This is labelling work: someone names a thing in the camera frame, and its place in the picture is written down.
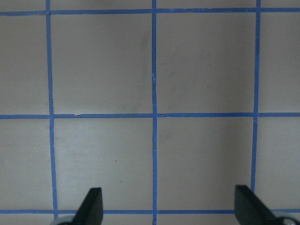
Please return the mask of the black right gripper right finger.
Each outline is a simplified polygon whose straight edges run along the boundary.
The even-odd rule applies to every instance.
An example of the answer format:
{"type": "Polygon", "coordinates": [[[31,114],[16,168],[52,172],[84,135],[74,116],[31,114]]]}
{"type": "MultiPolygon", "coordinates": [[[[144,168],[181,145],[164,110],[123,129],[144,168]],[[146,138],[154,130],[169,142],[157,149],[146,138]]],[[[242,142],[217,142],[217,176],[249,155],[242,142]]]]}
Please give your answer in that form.
{"type": "Polygon", "coordinates": [[[236,185],[234,214],[240,225],[280,225],[276,217],[246,185],[236,185]]]}

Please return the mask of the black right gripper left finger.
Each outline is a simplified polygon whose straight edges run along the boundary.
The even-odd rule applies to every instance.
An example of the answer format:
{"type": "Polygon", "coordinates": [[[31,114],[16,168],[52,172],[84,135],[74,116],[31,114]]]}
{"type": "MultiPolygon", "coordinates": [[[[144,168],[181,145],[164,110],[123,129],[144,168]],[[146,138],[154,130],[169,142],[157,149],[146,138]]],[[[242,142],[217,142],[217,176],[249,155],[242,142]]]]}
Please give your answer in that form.
{"type": "Polygon", "coordinates": [[[91,188],[72,220],[73,225],[100,225],[103,221],[103,199],[100,187],[91,188]]]}

